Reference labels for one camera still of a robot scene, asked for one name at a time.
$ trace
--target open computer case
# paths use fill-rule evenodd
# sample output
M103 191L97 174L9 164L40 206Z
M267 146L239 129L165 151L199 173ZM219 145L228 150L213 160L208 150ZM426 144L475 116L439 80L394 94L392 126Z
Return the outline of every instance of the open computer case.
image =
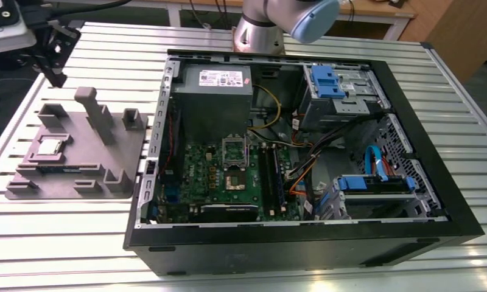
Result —
M483 234L383 61L171 50L124 248L159 275L394 265Z

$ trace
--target slotted aluminum table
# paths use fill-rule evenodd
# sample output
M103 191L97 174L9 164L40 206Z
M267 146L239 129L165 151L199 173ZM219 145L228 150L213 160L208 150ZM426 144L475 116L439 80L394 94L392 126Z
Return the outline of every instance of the slotted aluminum table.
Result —
M286 38L288 54L388 63L486 231L466 244L436 249L394 267L157 277L121 248L131 199L8 201L6 182L38 130L36 113L44 103L83 111L72 101L73 92L79 86L93 86L111 112L137 108L153 114L167 49L231 50L231 34L221 30L87 23L81 31L65 67L65 87L51 88L37 78L0 138L1 291L487 290L487 118L435 52L415 43L323 38L306 45Z

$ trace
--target yellow cable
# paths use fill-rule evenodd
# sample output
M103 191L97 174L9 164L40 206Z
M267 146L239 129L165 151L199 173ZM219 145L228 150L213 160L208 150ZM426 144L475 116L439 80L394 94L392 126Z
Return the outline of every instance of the yellow cable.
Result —
M263 87L261 85L253 85L255 87L260 88L264 92L267 92L267 94L272 97L272 99L275 100L276 102L276 106L278 106L278 111L276 111L276 117L275 119L272 120L271 123L267 123L265 125L261 125L261 126L256 126L256 127L249 127L251 130L259 130L259 129L265 129L267 127L272 126L275 124L275 122L278 122L279 120L279 116L282 114L282 104L279 103L279 99L278 97L272 94L272 92L269 92L269 90Z

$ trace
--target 3d printed holder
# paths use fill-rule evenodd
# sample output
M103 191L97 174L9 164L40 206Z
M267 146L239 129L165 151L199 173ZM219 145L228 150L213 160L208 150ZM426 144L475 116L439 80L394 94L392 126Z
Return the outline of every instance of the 3d printed holder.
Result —
M42 122L13 181L10 200L112 199L132 195L148 116L137 109L111 114L95 88L77 88L85 113L45 104Z

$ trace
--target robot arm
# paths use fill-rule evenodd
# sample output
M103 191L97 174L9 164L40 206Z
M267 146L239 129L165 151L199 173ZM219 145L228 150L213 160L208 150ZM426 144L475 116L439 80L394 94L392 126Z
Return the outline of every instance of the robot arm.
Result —
M33 69L45 75L52 86L61 87L67 80L63 67L81 33L60 26L57 18L108 9L129 1L55 10L41 0L0 0L0 53L9 52L18 59L26 57Z
M338 0L245 0L235 50L282 54L283 32L300 43L311 43L326 34L338 15Z
M55 87L67 80L63 73L80 32L59 25L57 18L124 5L119 0L76 9L53 10L42 0L0 0L0 53L28 57ZM339 0L245 0L243 16L233 35L239 52L282 54L283 31L302 43L316 41L339 14Z

